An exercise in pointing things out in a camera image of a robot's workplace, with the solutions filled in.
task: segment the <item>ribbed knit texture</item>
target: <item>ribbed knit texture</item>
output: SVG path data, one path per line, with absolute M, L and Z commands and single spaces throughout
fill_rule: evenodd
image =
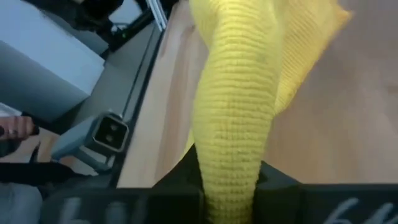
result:
M 250 223 L 272 119 L 348 13 L 334 0 L 191 0 L 209 56 L 193 138 L 212 223 Z

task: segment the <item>wooden surface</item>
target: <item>wooden surface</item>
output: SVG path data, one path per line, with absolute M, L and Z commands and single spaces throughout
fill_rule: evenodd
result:
M 264 158 L 302 182 L 398 182 L 398 2 L 342 4 L 353 20 L 276 117 Z M 183 1 L 160 47 L 120 187 L 150 187 L 178 161 L 206 56 Z

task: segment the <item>yellow knitted fabric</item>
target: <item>yellow knitted fabric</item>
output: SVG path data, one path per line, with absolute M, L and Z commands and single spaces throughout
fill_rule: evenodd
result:
M 190 4 L 209 48 L 190 138 L 197 147 L 209 219 L 250 223 L 272 119 L 290 103 L 349 14 L 335 0 Z

